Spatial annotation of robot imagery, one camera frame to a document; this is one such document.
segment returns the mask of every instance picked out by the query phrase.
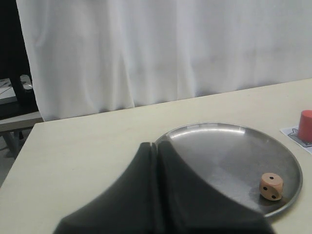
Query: table surface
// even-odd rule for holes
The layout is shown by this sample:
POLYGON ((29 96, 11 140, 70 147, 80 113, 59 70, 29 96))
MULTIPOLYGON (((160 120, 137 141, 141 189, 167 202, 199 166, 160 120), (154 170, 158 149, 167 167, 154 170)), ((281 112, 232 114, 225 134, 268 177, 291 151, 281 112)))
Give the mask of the table surface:
POLYGON ((228 122, 269 134, 298 159, 297 202, 273 220, 278 234, 310 234, 312 156, 284 136, 312 109, 312 79, 36 124, 0 188, 0 227, 8 234, 52 233, 126 169, 141 142, 196 122, 228 122))
POLYGON ((0 120, 0 132, 30 128, 40 122, 43 122, 43 119, 38 111, 12 118, 6 118, 0 120))

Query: paper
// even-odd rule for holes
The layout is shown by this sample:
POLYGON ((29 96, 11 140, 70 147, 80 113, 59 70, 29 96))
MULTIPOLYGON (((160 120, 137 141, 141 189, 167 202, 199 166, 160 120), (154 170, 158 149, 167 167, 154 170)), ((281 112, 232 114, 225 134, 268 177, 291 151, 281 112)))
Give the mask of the paper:
POLYGON ((298 138, 298 126, 281 129, 281 132, 312 154, 312 142, 305 142, 298 138))

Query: red cylinder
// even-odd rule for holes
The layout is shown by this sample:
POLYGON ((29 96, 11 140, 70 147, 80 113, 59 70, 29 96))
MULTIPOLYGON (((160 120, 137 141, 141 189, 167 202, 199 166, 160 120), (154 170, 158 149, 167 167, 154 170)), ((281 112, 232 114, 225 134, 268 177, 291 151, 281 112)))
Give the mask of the red cylinder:
POLYGON ((312 110, 301 112, 298 137, 305 142, 312 142, 312 110))

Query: silver tray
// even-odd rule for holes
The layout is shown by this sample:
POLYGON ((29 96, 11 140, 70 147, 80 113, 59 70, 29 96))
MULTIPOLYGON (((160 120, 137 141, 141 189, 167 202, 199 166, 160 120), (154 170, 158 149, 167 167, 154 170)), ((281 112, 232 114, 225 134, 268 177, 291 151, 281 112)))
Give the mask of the silver tray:
POLYGON ((174 129, 162 137, 205 181, 238 203, 263 213, 278 214, 291 206, 302 187, 302 171, 294 155, 274 138, 243 126, 198 123, 174 129), (264 199, 259 192, 263 173, 284 180, 283 198, 264 199))

